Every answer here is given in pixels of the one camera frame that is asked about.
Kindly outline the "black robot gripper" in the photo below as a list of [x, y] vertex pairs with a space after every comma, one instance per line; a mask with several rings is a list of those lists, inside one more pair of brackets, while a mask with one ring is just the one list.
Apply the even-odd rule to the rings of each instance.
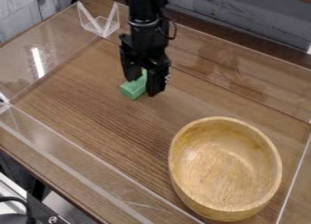
[[146, 91], [150, 97], [166, 90], [170, 75], [170, 58], [166, 53], [170, 45], [170, 21], [129, 20], [130, 33], [122, 34], [121, 61], [129, 82], [142, 77], [142, 68], [147, 69]]

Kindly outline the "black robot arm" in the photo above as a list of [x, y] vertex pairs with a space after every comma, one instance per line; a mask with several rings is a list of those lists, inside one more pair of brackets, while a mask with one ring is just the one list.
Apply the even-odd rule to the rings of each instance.
[[146, 91], [150, 97], [166, 90], [170, 75], [170, 18], [169, 0], [126, 0], [129, 5], [130, 33], [121, 34], [121, 61], [129, 82], [147, 70]]

